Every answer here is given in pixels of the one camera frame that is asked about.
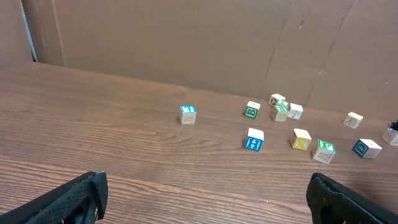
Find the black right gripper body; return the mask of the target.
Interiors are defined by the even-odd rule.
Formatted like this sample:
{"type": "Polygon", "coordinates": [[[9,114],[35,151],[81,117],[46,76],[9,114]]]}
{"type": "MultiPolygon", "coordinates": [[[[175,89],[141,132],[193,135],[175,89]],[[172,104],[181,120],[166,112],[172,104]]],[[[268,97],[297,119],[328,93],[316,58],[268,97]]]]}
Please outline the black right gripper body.
{"type": "Polygon", "coordinates": [[[393,130],[398,131],[398,121],[392,122],[390,124],[390,128],[393,129],[393,130]]]}

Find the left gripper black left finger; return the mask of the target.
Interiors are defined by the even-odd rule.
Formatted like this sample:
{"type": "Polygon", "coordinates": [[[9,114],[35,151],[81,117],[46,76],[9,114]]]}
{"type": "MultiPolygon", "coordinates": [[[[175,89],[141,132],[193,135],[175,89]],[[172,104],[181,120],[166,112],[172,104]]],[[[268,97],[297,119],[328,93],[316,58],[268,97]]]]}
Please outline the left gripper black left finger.
{"type": "Polygon", "coordinates": [[[105,172],[87,172],[1,215],[3,224],[91,224],[104,218],[108,203],[105,172]]]}

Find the blue D letter block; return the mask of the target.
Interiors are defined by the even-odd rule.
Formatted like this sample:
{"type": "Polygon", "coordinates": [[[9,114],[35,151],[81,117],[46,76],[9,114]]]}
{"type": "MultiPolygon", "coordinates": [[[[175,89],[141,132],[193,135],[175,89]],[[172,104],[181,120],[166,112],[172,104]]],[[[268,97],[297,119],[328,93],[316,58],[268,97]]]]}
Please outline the blue D letter block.
{"type": "Polygon", "coordinates": [[[375,159],[382,151],[382,147],[371,139],[359,139],[353,151],[361,158],[375,159]]]}

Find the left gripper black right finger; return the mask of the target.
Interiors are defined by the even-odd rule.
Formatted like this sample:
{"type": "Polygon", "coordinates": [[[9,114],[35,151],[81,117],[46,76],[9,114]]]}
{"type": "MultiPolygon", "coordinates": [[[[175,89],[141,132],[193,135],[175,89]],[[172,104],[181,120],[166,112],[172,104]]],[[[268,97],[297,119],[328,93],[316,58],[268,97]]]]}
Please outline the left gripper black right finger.
{"type": "Polygon", "coordinates": [[[319,172],[310,179],[306,199],[316,224],[397,224],[397,214],[319,172]]]}

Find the green F letter block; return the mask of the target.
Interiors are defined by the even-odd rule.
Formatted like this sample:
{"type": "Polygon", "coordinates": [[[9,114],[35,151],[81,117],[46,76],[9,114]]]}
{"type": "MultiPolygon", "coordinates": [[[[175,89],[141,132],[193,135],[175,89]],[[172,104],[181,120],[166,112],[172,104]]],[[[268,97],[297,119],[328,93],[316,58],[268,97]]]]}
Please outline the green F letter block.
{"type": "Polygon", "coordinates": [[[329,164],[336,154],[335,145],[319,139],[316,148],[312,151],[312,159],[329,164]]]}

